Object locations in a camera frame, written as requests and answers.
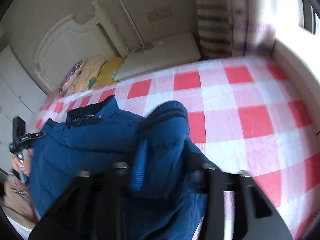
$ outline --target blue puffer jacket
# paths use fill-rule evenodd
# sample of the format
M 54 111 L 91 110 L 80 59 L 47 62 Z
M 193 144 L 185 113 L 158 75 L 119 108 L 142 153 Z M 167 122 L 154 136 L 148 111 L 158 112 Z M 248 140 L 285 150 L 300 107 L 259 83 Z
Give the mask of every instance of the blue puffer jacket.
M 33 145 L 29 178 L 41 216 L 79 171 L 103 172 L 115 162 L 133 159 L 131 194 L 125 201 L 127 238 L 192 238 L 206 196 L 193 192 L 192 164 L 185 153 L 193 151 L 210 161 L 188 137 L 181 103 L 164 103 L 144 118 L 120 110 L 111 96 L 72 110 L 66 123 L 48 120 L 43 130 L 48 135 Z

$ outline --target white wall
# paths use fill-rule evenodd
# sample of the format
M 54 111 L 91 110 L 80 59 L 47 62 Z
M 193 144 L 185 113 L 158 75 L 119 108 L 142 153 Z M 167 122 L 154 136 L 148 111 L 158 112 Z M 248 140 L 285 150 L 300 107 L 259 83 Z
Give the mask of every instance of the white wall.
M 30 76 L 40 84 L 34 57 L 46 32 L 70 13 L 84 23 L 93 16 L 93 0 L 14 0 L 1 25 L 12 50 Z M 153 41 L 169 35 L 191 31 L 197 33 L 195 0 L 123 0 L 143 39 Z M 126 44 L 134 46 L 136 35 L 120 8 L 118 0 L 98 0 L 109 11 Z M 172 17 L 149 23 L 145 12 L 168 6 Z
M 302 0 L 278 0 L 277 21 L 282 24 L 303 27 Z

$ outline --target striped curtain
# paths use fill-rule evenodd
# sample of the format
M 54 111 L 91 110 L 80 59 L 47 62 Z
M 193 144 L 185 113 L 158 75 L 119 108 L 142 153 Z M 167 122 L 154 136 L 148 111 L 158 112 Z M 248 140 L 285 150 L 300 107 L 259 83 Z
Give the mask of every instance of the striped curtain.
M 277 0 L 196 0 L 203 59 L 269 55 Z

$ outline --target white wardrobe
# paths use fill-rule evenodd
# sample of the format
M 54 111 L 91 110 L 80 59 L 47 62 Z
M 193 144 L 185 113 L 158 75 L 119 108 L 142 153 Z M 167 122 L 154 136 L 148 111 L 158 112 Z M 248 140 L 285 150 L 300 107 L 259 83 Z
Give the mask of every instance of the white wardrobe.
M 8 45 L 0 53 L 0 168 L 11 168 L 8 144 L 12 141 L 12 119 L 19 115 L 28 124 L 46 95 L 29 77 Z

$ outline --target hand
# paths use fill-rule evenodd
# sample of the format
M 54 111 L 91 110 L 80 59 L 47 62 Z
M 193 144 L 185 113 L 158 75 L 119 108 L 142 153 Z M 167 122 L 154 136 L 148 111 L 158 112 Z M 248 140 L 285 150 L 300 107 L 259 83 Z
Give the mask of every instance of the hand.
M 12 167 L 15 171 L 18 171 L 18 168 L 21 169 L 21 171 L 29 175 L 30 174 L 30 158 L 26 158 L 24 160 L 24 164 L 22 164 L 17 156 L 14 156 L 11 158 Z

